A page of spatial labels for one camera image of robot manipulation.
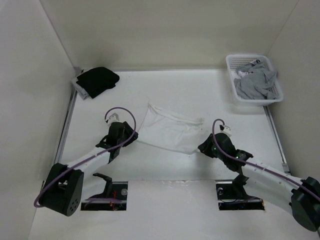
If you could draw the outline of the white tank top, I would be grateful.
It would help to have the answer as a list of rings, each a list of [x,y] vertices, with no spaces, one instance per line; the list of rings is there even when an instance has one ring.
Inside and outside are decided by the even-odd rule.
[[[203,118],[188,117],[151,103],[138,131],[138,141],[160,149],[191,155],[203,135]]]

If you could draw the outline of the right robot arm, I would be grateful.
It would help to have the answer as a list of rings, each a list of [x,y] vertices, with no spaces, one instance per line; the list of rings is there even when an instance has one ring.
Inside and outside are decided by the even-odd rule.
[[[320,228],[320,183],[315,178],[294,177],[256,161],[251,153],[235,148],[225,133],[210,134],[198,150],[238,174],[231,189],[236,197],[260,198],[291,214],[305,229]]]

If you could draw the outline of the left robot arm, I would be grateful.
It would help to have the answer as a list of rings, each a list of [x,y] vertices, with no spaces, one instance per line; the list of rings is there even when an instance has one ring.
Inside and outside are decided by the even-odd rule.
[[[111,123],[108,134],[88,154],[68,164],[56,163],[51,167],[34,205],[67,217],[77,208],[84,209],[95,203],[121,205],[125,198],[117,197],[112,178],[99,173],[98,169],[115,160],[121,148],[132,144],[138,136],[126,121]]]

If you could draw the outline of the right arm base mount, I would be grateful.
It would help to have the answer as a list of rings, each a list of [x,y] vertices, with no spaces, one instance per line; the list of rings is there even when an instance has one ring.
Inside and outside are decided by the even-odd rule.
[[[218,209],[220,211],[264,211],[264,201],[258,197],[248,195],[244,189],[248,177],[238,175],[231,180],[215,182]]]

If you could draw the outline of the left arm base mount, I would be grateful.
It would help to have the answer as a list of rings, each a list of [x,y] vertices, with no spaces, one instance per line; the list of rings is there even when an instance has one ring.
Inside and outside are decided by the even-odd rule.
[[[94,173],[83,183],[81,211],[126,211],[128,182]]]

